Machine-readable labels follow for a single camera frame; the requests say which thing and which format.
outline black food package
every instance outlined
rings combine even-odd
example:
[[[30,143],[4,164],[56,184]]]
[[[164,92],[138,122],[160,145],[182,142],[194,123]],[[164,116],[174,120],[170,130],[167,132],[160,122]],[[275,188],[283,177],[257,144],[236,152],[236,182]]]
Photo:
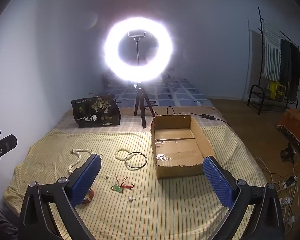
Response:
[[[71,101],[73,116],[80,128],[119,125],[121,114],[115,95]]]

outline black tripod stand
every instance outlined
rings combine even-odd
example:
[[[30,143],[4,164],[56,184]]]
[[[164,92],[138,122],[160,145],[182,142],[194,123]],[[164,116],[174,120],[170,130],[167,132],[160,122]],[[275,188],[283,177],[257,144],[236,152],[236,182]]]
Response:
[[[138,48],[138,44],[139,44],[140,38],[144,38],[146,36],[146,33],[143,33],[143,35],[131,35],[130,33],[128,33],[128,36],[129,37],[134,37],[134,40],[137,44],[137,62],[138,62],[138,66],[139,66],[139,48]],[[134,116],[137,116],[138,107],[139,107],[139,104],[140,104],[142,128],[146,128],[145,100],[148,104],[148,107],[149,107],[153,117],[155,117],[155,114],[154,114],[153,108],[151,106],[150,100],[148,98],[148,95],[146,93],[146,90],[144,89],[141,82],[139,82],[139,83],[137,83],[133,86],[137,91],[136,104],[134,106]]]

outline tree illustration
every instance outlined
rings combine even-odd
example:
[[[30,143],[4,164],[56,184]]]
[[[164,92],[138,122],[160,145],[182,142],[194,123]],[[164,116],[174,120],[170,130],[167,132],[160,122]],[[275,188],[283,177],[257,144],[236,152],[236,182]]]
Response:
[[[101,112],[104,110],[105,113],[108,113],[109,107],[111,107],[111,104],[109,104],[107,101],[98,98],[93,104],[92,109],[94,109],[96,112]]]

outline silver screw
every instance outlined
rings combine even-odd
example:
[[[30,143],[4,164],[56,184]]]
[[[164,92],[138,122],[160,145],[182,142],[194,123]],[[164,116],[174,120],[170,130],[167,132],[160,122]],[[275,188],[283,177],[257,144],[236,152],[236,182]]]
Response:
[[[29,183],[29,187],[34,187],[36,184],[37,184],[37,183],[36,183],[35,181],[31,181],[31,182]]]
[[[269,183],[269,184],[268,184],[268,188],[269,188],[269,189],[274,189],[274,185],[273,185],[272,183]]]
[[[245,186],[247,183],[243,179],[238,179],[238,184],[240,186]]]
[[[64,184],[64,183],[67,182],[67,178],[66,178],[66,177],[61,177],[60,179],[58,179],[58,182],[59,182],[60,184]]]

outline white wall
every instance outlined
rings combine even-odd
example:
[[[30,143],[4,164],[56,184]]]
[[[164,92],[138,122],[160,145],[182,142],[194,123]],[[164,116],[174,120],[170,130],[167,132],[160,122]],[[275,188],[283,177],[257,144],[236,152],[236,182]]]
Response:
[[[0,129],[2,137],[16,135],[18,146],[0,161],[0,196],[70,100],[101,90],[102,46],[113,23],[130,16],[161,21],[179,76],[207,96],[241,98],[260,60],[258,7],[300,45],[292,0],[12,0],[0,16]]]

